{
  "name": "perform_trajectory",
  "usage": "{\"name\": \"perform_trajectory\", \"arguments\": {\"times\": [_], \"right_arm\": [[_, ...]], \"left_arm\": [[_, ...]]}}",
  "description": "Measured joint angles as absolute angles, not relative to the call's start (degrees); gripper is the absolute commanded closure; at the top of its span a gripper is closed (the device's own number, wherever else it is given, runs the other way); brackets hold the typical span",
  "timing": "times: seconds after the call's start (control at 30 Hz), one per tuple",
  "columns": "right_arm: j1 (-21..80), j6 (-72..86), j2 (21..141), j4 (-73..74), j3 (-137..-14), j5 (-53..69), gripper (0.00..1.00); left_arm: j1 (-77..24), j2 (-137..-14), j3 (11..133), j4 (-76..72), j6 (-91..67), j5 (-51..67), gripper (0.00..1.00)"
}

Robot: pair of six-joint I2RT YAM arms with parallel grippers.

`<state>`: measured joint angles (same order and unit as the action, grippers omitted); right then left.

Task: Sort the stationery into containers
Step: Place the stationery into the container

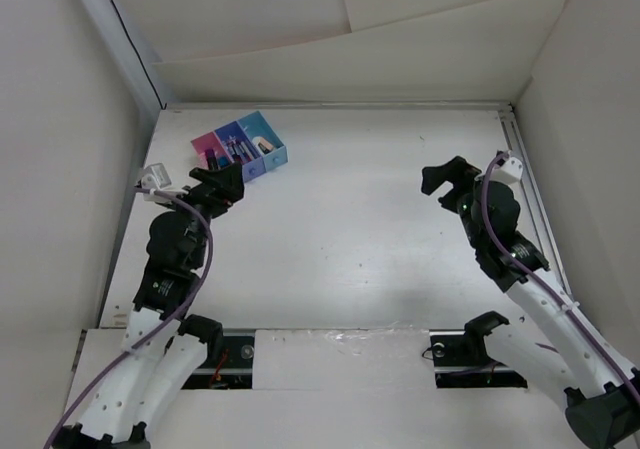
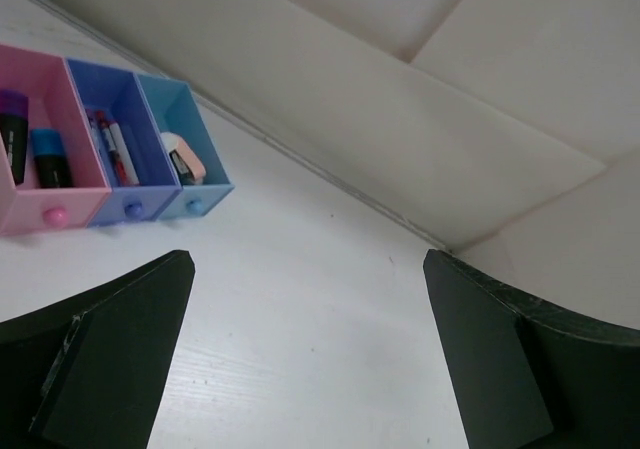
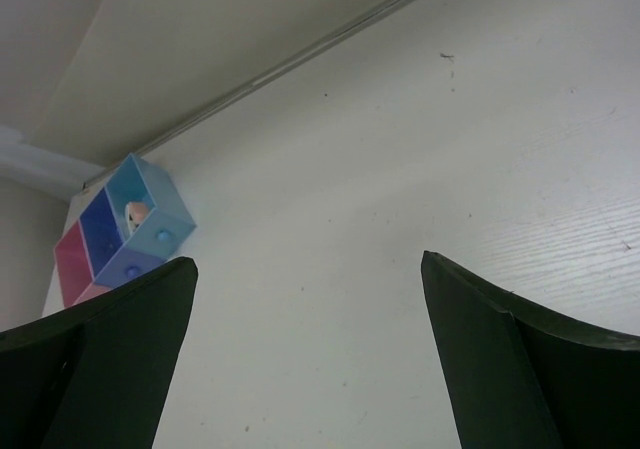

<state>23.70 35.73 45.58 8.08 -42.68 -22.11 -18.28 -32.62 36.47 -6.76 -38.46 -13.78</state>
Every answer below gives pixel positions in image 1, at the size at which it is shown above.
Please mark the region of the purple cap black highlighter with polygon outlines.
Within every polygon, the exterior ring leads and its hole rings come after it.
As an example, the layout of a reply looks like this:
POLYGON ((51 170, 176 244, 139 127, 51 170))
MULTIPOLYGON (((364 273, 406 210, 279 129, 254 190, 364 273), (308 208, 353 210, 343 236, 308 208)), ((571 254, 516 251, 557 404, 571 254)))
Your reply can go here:
POLYGON ((208 169, 212 171, 217 171, 219 169, 219 166, 218 166, 217 158, 215 155, 215 151, 213 149, 206 149, 204 155, 205 155, 208 169))

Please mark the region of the pink tip dark refill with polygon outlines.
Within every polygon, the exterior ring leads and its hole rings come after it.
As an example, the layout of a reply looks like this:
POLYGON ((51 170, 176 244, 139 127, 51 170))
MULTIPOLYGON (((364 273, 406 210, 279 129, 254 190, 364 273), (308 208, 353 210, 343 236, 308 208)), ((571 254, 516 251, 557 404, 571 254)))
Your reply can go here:
POLYGON ((241 153, 241 151, 240 151, 240 149, 239 149, 239 147, 237 145, 237 142, 234 142, 234 145, 235 145, 235 149, 236 149, 237 154, 241 158, 241 161, 242 161, 241 164, 245 164, 246 163, 246 159, 243 157, 243 155, 242 155, 242 153, 241 153))

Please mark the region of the white marker pink cap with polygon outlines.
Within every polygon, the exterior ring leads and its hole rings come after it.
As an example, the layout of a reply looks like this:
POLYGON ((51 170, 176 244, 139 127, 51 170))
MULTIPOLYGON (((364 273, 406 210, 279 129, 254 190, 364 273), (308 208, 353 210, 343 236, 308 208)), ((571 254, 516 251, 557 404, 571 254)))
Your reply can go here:
POLYGON ((259 153, 255 151, 255 148, 251 145, 250 142, 243 140, 242 144, 245 151, 251 156, 253 160, 259 158, 259 153))

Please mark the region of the pink white stapler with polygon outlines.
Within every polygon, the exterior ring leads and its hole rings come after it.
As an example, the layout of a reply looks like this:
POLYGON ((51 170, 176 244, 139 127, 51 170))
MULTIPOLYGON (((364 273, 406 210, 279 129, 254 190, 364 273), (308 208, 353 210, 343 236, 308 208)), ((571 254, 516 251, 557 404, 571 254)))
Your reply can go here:
POLYGON ((275 146, 262 136, 255 137, 253 143, 263 155, 267 155, 275 150, 275 146))

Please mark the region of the red gel pen refill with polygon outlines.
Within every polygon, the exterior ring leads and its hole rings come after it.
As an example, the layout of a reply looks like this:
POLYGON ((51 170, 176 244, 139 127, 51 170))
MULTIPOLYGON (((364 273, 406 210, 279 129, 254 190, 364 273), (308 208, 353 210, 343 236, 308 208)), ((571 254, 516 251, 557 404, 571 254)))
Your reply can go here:
POLYGON ((253 156, 251 154, 251 152, 246 148, 245 144, 243 141, 239 141, 237 143, 243 157, 248 161, 251 162, 253 160, 253 156))

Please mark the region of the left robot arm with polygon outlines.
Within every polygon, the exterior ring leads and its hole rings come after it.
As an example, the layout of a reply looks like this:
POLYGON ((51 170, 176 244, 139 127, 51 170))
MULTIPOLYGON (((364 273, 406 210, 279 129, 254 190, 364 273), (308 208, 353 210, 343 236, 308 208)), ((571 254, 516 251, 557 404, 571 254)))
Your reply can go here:
POLYGON ((211 222, 244 196, 242 167, 196 167, 171 191, 153 174, 135 191, 164 212, 149 226, 148 256, 119 355, 70 404, 47 448, 148 448, 187 379, 222 356, 223 326, 189 309, 212 266, 211 222))

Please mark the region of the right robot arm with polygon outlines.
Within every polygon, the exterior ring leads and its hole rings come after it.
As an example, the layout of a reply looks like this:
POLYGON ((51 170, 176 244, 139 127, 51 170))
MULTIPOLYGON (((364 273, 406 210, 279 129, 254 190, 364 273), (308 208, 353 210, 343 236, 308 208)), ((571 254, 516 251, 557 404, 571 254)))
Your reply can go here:
POLYGON ((522 175, 522 162, 508 152, 497 153, 485 170, 460 156, 422 170, 423 194, 450 184, 441 207, 459 216, 482 272, 548 341, 529 340, 490 311, 465 324, 462 350, 473 362, 503 364, 532 383, 584 446, 613 448, 639 431, 639 369, 591 323, 519 231, 512 187, 522 175))

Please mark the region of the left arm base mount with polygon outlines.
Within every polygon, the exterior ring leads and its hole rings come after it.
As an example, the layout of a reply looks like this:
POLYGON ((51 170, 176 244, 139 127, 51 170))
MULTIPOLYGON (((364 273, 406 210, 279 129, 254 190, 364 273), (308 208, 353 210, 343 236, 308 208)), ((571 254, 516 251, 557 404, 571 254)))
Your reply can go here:
POLYGON ((209 356, 183 384, 183 390, 249 390, 253 382, 255 330, 224 332, 218 355, 209 356))

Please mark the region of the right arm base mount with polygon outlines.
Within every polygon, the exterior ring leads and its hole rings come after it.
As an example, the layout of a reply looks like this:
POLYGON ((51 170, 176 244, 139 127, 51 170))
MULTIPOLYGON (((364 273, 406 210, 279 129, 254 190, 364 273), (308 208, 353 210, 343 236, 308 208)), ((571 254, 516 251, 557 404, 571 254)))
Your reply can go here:
POLYGON ((429 331, 429 345, 421 357, 433 363, 438 389, 527 389, 526 379, 492 359, 485 339, 509 320, 489 311, 468 321, 462 329, 429 331))

